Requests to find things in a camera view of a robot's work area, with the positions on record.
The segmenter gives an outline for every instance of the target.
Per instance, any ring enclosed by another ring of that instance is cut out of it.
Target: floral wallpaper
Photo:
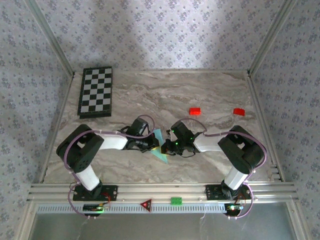
[[[74,71],[245,70],[283,0],[41,0]]]
[[[0,239],[14,238],[68,77],[23,1],[0,3]]]
[[[320,239],[320,2],[298,0],[254,76],[287,181]]]

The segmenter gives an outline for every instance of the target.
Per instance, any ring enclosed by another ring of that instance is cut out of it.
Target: marble tabletop
[[[197,119],[208,133],[240,125],[259,140],[262,132],[252,105],[245,73],[203,71],[115,71],[112,86],[112,116],[79,119],[77,115],[82,73],[75,73],[63,110],[58,133],[49,157],[45,183],[70,183],[74,179],[56,155],[57,146],[80,124],[95,130],[116,131],[130,125],[141,114],[155,119],[165,138],[177,120],[189,117],[190,107],[200,107]],[[233,114],[245,109],[245,116]],[[196,122],[185,123],[194,133],[202,131]],[[190,158],[168,156],[168,164],[150,152],[100,150],[92,167],[102,182],[221,182],[231,163],[223,152],[198,153]],[[269,181],[268,162],[251,181]]]

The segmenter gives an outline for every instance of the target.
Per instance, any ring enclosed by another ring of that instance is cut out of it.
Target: chessboard
[[[111,99],[112,68],[85,68],[78,105],[80,119],[110,117]]]

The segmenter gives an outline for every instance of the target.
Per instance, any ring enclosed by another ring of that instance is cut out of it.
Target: green block
[[[181,206],[182,205],[182,197],[172,197],[171,205]]]

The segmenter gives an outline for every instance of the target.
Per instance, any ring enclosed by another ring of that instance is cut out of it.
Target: red triangle
[[[147,201],[144,201],[143,203],[140,203],[140,205],[144,208],[147,209],[148,212],[151,212],[151,201],[152,199],[149,199]]]

